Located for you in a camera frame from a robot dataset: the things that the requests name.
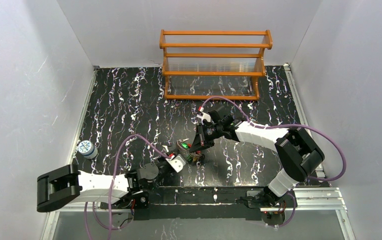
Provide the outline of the metal keyring with red handle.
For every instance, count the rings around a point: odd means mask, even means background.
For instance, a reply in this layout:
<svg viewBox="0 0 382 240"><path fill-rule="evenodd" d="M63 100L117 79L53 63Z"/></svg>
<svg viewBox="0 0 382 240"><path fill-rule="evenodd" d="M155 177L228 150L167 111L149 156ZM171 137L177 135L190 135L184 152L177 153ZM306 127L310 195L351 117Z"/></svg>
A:
<svg viewBox="0 0 382 240"><path fill-rule="evenodd" d="M185 152L185 151L179 151L179 153L184 157L184 159L186 160L186 162L190 165L196 165L197 163L203 163L204 160L205 160L205 155L203 153L201 153L201 151L196 151L196 152L190 152L190 148L189 148L189 152Z"/></svg>

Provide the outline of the green tag key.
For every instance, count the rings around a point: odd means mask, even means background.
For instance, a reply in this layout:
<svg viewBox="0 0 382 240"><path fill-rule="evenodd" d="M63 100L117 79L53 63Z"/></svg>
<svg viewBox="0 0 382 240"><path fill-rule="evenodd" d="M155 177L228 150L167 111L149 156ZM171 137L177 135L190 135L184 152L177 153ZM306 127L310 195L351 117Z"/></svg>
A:
<svg viewBox="0 0 382 240"><path fill-rule="evenodd" d="M189 152L189 149L190 149L190 145L186 141L184 141L184 140L178 140L176 142L176 147L180 151L185 151L185 152Z"/></svg>

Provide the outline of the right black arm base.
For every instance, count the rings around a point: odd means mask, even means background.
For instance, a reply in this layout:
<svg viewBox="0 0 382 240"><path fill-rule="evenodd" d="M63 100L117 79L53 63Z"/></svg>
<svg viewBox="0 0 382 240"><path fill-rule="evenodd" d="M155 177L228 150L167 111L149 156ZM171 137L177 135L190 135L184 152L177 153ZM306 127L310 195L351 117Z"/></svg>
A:
<svg viewBox="0 0 382 240"><path fill-rule="evenodd" d="M249 190L245 196L238 198L236 203L244 204L249 209L267 208L261 211L262 221L272 228L286 226L293 219L298 206L292 190L277 196L267 188L261 191Z"/></svg>

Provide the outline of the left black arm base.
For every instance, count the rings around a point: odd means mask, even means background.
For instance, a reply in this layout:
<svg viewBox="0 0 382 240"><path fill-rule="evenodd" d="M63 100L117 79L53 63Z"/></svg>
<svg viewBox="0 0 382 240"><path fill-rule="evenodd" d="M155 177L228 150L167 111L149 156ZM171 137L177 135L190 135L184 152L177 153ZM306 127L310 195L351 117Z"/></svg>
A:
<svg viewBox="0 0 382 240"><path fill-rule="evenodd" d="M140 190L115 197L111 202L112 209L146 209L149 206L149 192Z"/></svg>

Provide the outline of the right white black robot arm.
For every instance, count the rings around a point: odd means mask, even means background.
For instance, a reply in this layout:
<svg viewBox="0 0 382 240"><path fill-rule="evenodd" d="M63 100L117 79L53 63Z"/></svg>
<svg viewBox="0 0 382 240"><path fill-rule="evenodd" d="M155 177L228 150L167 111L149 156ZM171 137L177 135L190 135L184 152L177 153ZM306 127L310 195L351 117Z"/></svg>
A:
<svg viewBox="0 0 382 240"><path fill-rule="evenodd" d="M229 115L223 106L204 112L198 109L201 122L196 125L190 153L214 146L215 140L251 143L278 154L282 169L259 194L260 200L278 201L287 192L304 182L325 159L324 153L309 133L300 126L268 128L242 118Z"/></svg>

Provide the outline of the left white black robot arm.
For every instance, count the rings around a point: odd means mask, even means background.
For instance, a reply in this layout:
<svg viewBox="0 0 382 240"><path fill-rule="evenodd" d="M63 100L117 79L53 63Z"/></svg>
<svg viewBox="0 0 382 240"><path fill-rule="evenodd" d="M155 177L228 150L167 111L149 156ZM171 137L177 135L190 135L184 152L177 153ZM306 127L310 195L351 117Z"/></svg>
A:
<svg viewBox="0 0 382 240"><path fill-rule="evenodd" d="M150 203L150 190L156 188L165 175L179 173L186 162L180 154L159 158L116 177L87 173L77 164L68 164L37 178L39 213L60 210L73 203L98 202L120 208L144 209Z"/></svg>

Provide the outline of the orange wooden shelf rack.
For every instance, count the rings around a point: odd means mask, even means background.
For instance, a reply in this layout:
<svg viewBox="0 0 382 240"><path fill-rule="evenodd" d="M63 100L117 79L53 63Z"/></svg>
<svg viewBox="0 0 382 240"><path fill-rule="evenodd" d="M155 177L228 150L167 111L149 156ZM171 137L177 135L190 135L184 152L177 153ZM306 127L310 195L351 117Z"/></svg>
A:
<svg viewBox="0 0 382 240"><path fill-rule="evenodd" d="M168 100L207 100L212 94L177 94L171 89L173 79L215 77L248 79L251 95L226 95L229 100L257 101L259 78L266 76L264 53L273 47L269 29L234 30L164 30L159 48L163 52L161 73L165 79L164 96Z"/></svg>

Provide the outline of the small blue white jar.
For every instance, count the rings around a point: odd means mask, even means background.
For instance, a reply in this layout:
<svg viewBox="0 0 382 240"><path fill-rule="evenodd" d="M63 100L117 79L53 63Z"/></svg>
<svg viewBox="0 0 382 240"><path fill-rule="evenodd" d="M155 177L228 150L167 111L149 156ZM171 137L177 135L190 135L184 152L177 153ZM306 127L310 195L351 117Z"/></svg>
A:
<svg viewBox="0 0 382 240"><path fill-rule="evenodd" d="M83 140L77 145L77 151L86 159L94 159L98 155L97 147L89 140Z"/></svg>

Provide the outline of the aluminium front rail frame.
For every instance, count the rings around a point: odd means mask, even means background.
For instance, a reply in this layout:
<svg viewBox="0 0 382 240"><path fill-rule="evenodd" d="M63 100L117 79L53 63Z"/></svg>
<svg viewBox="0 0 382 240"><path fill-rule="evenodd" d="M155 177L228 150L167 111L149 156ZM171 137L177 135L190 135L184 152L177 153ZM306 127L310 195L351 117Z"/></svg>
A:
<svg viewBox="0 0 382 240"><path fill-rule="evenodd" d="M256 187L164 187L136 206L71 203L54 213L44 240L353 240L344 198L335 187L298 187L268 206Z"/></svg>

